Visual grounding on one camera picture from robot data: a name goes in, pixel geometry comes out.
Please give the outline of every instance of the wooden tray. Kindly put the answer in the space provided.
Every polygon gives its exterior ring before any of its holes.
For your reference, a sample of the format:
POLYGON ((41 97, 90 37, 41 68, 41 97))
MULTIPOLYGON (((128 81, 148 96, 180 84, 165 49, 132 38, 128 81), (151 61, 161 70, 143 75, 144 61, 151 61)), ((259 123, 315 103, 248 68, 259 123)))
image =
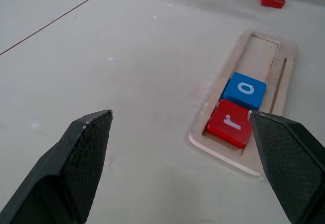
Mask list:
POLYGON ((205 131, 205 126, 234 72, 265 82, 267 89, 260 109, 282 115, 296 53, 296 44, 255 30, 245 31, 234 47, 222 73, 213 83, 210 95, 190 130, 191 143, 253 176, 263 177, 264 172, 253 133, 246 147, 240 149, 209 134, 205 131))

